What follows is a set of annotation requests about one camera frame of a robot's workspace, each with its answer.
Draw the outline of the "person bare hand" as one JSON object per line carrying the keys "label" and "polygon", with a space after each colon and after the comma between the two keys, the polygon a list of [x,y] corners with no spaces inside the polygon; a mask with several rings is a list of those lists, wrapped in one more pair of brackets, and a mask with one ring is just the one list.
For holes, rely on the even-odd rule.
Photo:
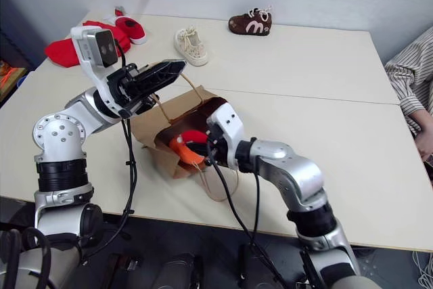
{"label": "person bare hand", "polygon": [[416,110],[411,118],[419,125],[420,132],[415,138],[415,144],[423,161],[432,155],[432,116],[426,110]]}

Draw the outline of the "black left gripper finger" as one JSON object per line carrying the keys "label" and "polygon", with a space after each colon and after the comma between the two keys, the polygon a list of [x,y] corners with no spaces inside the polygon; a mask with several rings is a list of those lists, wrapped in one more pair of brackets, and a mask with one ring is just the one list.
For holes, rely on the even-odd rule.
{"label": "black left gripper finger", "polygon": [[148,64],[139,69],[139,81],[176,80],[186,65],[185,60],[162,60]]}
{"label": "black left gripper finger", "polygon": [[174,83],[179,78],[178,74],[148,74],[137,75],[130,80],[131,103],[138,103],[148,98],[151,94]]}

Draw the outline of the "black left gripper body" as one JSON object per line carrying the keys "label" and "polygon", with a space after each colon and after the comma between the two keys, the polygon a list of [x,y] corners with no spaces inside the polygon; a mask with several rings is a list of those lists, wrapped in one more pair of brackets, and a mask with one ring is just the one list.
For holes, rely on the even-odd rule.
{"label": "black left gripper body", "polygon": [[130,100],[130,80],[139,75],[139,68],[131,63],[122,66],[107,77],[107,85],[114,102],[120,107],[119,116],[140,115],[156,105],[156,100],[150,95],[148,98],[134,104]]}

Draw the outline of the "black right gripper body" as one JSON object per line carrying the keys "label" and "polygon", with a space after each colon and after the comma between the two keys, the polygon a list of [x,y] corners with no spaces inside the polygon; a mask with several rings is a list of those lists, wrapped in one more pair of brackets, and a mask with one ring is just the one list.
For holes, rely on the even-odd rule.
{"label": "black right gripper body", "polygon": [[213,157],[219,166],[227,167],[227,142],[223,137],[223,130],[219,126],[211,126],[207,134],[210,153],[206,155],[204,164],[211,166],[210,157]]}

